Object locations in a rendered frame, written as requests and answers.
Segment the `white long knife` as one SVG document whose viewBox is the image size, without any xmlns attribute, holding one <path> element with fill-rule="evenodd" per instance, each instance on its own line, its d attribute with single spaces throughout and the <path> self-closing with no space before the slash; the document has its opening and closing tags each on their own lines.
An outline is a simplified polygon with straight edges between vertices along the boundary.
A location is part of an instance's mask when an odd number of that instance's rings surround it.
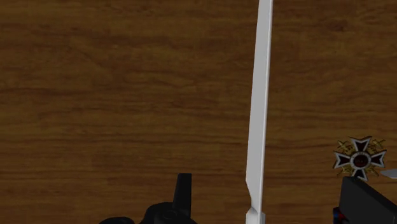
<svg viewBox="0 0 397 224">
<path fill-rule="evenodd" d="M 246 213 L 246 224 L 265 224 L 262 202 L 273 2 L 259 0 L 258 4 L 246 162 L 246 185 L 251 207 Z"/>
</svg>

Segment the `dark cross medal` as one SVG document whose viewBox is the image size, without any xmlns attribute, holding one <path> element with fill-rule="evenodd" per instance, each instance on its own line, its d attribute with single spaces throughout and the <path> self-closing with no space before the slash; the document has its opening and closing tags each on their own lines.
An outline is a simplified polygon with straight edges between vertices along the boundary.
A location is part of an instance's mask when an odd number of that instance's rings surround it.
<svg viewBox="0 0 397 224">
<path fill-rule="evenodd" d="M 386 148 L 384 139 L 361 139 L 350 137 L 349 141 L 338 140 L 337 150 L 333 152 L 335 162 L 333 169 L 340 169 L 337 176 L 348 174 L 351 177 L 368 181 L 368 173 L 379 176 L 376 168 L 385 168 Z"/>
</svg>

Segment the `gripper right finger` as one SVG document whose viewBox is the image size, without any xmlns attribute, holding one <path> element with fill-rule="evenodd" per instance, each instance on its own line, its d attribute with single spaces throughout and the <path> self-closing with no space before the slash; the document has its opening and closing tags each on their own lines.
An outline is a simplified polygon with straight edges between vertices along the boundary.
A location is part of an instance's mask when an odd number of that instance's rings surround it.
<svg viewBox="0 0 397 224">
<path fill-rule="evenodd" d="M 343 177 L 337 224 L 397 224 L 397 205 L 366 182 Z"/>
</svg>

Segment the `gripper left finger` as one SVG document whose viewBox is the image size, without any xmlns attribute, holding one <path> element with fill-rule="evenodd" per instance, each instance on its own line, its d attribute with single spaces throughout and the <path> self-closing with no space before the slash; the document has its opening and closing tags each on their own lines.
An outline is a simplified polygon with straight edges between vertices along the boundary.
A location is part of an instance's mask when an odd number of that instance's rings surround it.
<svg viewBox="0 0 397 224">
<path fill-rule="evenodd" d="M 179 173 L 172 202 L 147 208 L 138 224 L 198 224 L 191 218 L 192 174 Z"/>
</svg>

